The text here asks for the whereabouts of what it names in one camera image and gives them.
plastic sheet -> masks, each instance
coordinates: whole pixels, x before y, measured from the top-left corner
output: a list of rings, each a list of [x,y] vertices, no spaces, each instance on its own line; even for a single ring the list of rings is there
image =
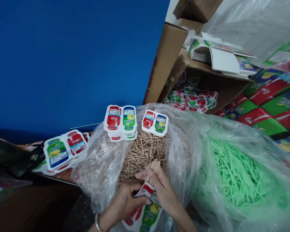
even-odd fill
[[[214,115],[197,118],[202,134],[203,166],[193,205],[209,224],[202,231],[290,232],[290,169],[286,166],[290,165],[290,155],[268,136],[242,123]],[[240,207],[226,201],[213,139],[239,149],[261,170],[260,178],[270,192],[257,204]]]
[[[184,206],[191,200],[201,167],[202,145],[198,123],[194,115],[164,104],[150,103],[136,108],[138,130],[146,110],[169,117],[166,134],[166,174]],[[92,198],[92,209],[102,212],[110,203],[118,187],[118,178],[125,156],[133,141],[112,143],[101,123],[88,141],[88,152],[73,168],[71,177]],[[173,220],[162,213],[156,231],[175,229]],[[115,231],[124,231],[121,223]]]
[[[217,19],[211,33],[242,46],[261,64],[290,41],[290,0],[239,0]]]

bundle of toothpicks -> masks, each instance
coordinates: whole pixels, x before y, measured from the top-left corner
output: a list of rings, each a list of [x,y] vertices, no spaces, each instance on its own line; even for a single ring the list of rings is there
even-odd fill
[[[166,138],[140,130],[124,160],[119,175],[119,185],[127,180],[134,180],[135,174],[144,170],[152,162],[152,169],[158,172],[160,165],[164,168]]]

silver bangle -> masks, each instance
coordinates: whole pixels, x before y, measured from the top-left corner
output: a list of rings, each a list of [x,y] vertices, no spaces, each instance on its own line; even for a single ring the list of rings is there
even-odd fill
[[[98,230],[99,232],[103,232],[103,231],[101,230],[100,226],[99,226],[99,223],[98,223],[98,216],[99,216],[99,218],[100,218],[100,214],[96,214],[96,217],[95,217],[95,219],[94,219],[94,223],[96,224],[96,228],[97,228],[97,230]]]

hand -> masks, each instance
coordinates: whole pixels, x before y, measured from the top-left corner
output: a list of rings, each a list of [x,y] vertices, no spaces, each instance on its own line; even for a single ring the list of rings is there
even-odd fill
[[[146,196],[133,198],[133,191],[141,187],[139,181],[127,181],[122,184],[109,206],[101,213],[99,226],[102,231],[110,230],[119,221],[128,218],[138,207],[151,205],[151,201]]]
[[[184,209],[181,202],[178,200],[174,189],[170,183],[170,180],[164,173],[163,169],[160,167],[158,175],[149,166],[146,170],[140,171],[135,175],[137,179],[145,180],[147,174],[156,190],[158,201],[161,207],[169,214],[171,217],[176,218],[178,214]]]

blue wall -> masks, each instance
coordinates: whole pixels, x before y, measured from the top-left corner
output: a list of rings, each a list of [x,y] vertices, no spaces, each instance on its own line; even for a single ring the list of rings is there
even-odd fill
[[[34,142],[141,105],[168,5],[0,0],[0,136]]]

